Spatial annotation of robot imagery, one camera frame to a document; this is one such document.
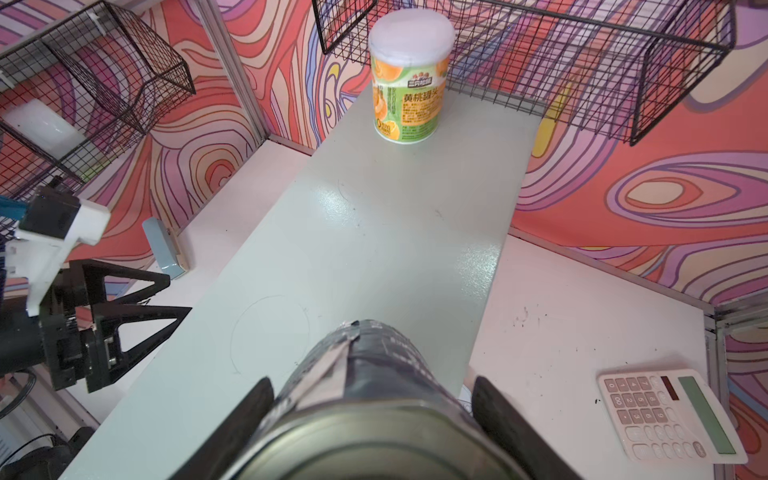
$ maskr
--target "calculator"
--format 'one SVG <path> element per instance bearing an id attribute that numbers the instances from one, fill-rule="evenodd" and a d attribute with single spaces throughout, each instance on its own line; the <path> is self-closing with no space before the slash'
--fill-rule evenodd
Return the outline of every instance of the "calculator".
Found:
<path id="1" fill-rule="evenodd" d="M 603 374 L 598 388 L 633 460 L 746 463 L 736 429 L 695 370 Z"/>

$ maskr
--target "black cable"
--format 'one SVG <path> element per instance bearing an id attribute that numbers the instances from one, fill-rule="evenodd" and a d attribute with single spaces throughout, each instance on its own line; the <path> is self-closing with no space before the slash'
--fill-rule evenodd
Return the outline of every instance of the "black cable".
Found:
<path id="1" fill-rule="evenodd" d="M 27 398 L 27 395 L 29 395 L 29 393 L 32 391 L 32 387 L 35 386 L 35 382 L 38 381 L 38 377 L 29 369 L 19 370 L 17 373 L 19 372 L 26 373 L 28 375 L 27 384 L 24 385 L 24 388 L 22 388 L 21 392 L 18 393 L 16 398 L 13 399 L 8 404 L 8 406 L 6 406 L 3 410 L 0 410 L 0 419 L 13 412 L 13 410 L 18 407 L 21 402 L 24 402 L 24 400 Z"/>
<path id="2" fill-rule="evenodd" d="M 25 446 L 29 445 L 30 443 L 34 442 L 35 440 L 39 440 L 39 439 L 43 438 L 43 437 L 51 437 L 53 439 L 53 440 L 51 440 L 51 446 L 56 445 L 56 440 L 55 440 L 56 439 L 56 435 L 54 435 L 52 433 L 44 433 L 42 435 L 38 435 L 38 436 L 34 437 L 32 440 L 30 440 L 29 442 L 26 442 L 24 445 L 18 447 L 16 450 L 14 450 L 14 452 L 12 454 L 10 454 L 7 457 L 5 457 L 5 460 L 0 462 L 0 468 L 2 468 L 2 466 L 5 465 L 5 463 L 8 460 L 13 458 L 13 455 L 16 455 L 17 453 L 19 453 Z"/>

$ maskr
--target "can label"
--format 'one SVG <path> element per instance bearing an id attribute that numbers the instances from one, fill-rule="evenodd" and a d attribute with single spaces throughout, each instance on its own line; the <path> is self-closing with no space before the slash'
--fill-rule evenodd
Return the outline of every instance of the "can label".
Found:
<path id="1" fill-rule="evenodd" d="M 371 55 L 374 124 L 402 144 L 427 138 L 437 128 L 448 59 L 420 67 L 395 67 Z"/>

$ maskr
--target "black wire basket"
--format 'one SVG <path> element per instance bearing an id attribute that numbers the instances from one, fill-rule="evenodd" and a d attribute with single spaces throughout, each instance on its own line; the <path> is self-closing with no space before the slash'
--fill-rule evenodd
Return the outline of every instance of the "black wire basket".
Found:
<path id="1" fill-rule="evenodd" d="M 727 0 L 313 0 L 323 53 L 368 63 L 368 33 L 430 8 L 458 33 L 447 87 L 635 145 L 736 41 Z"/>
<path id="2" fill-rule="evenodd" d="M 97 2 L 57 22 L 0 52 L 0 195 L 77 192 L 194 93 L 187 63 L 134 13 Z M 0 240 L 12 223 L 0 217 Z"/>

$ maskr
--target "calculator button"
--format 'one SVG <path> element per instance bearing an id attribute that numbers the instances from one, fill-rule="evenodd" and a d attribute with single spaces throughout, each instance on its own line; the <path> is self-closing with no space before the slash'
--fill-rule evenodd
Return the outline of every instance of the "calculator button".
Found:
<path id="1" fill-rule="evenodd" d="M 640 427 L 627 427 L 625 432 L 627 432 L 627 438 L 632 442 L 641 442 L 645 440 L 645 438 L 643 438 L 643 431 Z"/>
<path id="2" fill-rule="evenodd" d="M 694 450 L 696 450 L 696 454 L 699 455 L 701 458 L 704 458 L 707 456 L 707 453 L 704 451 L 704 447 L 701 446 L 699 442 L 694 442 Z"/>
<path id="3" fill-rule="evenodd" d="M 662 409 L 654 409 L 654 416 L 659 423 L 667 423 L 667 414 Z"/>
<path id="4" fill-rule="evenodd" d="M 638 376 L 637 383 L 640 384 L 640 388 L 642 388 L 643 390 L 650 390 L 650 382 L 648 382 L 648 377 Z"/>
<path id="5" fill-rule="evenodd" d="M 621 395 L 611 395 L 611 401 L 614 403 L 614 407 L 617 409 L 624 408 L 624 400 L 621 399 Z"/>
<path id="6" fill-rule="evenodd" d="M 648 401 L 648 405 L 652 407 L 659 406 L 659 399 L 656 398 L 656 394 L 653 392 L 645 392 L 645 399 Z"/>
<path id="7" fill-rule="evenodd" d="M 648 402 L 646 401 L 646 399 L 645 399 L 645 397 L 643 396 L 642 393 L 635 393 L 633 395 L 633 397 L 634 397 L 634 402 L 637 403 L 637 406 L 639 406 L 639 407 L 647 407 L 648 406 Z"/>
<path id="8" fill-rule="evenodd" d="M 640 411 L 640 414 L 643 416 L 643 420 L 645 420 L 646 423 L 656 423 L 656 420 L 654 418 L 654 414 L 652 413 L 651 410 L 649 410 L 649 409 L 642 409 Z"/>
<path id="9" fill-rule="evenodd" d="M 694 455 L 696 455 L 696 450 L 694 450 L 694 446 L 688 442 L 683 444 L 683 449 L 685 449 L 685 452 L 688 454 L 689 457 L 693 457 Z"/>
<path id="10" fill-rule="evenodd" d="M 685 458 L 685 452 L 683 452 L 683 447 L 680 446 L 679 443 L 673 443 L 672 448 L 674 449 L 675 455 L 679 458 Z"/>
<path id="11" fill-rule="evenodd" d="M 640 391 L 640 384 L 637 383 L 637 379 L 632 376 L 627 377 L 627 385 L 629 385 L 629 390 L 632 390 L 633 392 Z"/>
<path id="12" fill-rule="evenodd" d="M 630 417 L 632 417 L 632 422 L 634 423 L 642 423 L 643 422 L 643 416 L 640 414 L 639 410 L 630 410 L 629 411 Z"/>
<path id="13" fill-rule="evenodd" d="M 610 393 L 619 391 L 619 388 L 616 386 L 616 382 L 613 379 L 605 379 L 605 388 L 607 388 Z"/>
<path id="14" fill-rule="evenodd" d="M 632 451 L 634 452 L 634 455 L 638 457 L 640 460 L 645 460 L 647 458 L 650 458 L 653 455 L 653 452 L 650 450 L 650 447 L 648 445 L 645 445 L 644 443 L 638 443 L 636 445 L 632 445 Z"/>
<path id="15" fill-rule="evenodd" d="M 632 423 L 632 417 L 629 416 L 627 410 L 617 410 L 616 413 L 619 415 L 619 422 L 621 422 L 622 425 L 629 425 Z"/>
<path id="16" fill-rule="evenodd" d="M 637 403 L 635 403 L 635 402 L 634 402 L 634 397 L 632 396 L 632 394 L 631 394 L 631 393 L 625 393 L 625 394 L 623 394 L 623 395 L 621 396 L 621 398 L 622 398 L 622 399 L 624 399 L 624 403 L 625 403 L 625 404 L 626 404 L 626 405 L 627 405 L 629 408 L 631 408 L 631 409 L 632 409 L 632 408 L 634 408 L 634 407 L 636 407 L 636 406 L 637 406 Z"/>

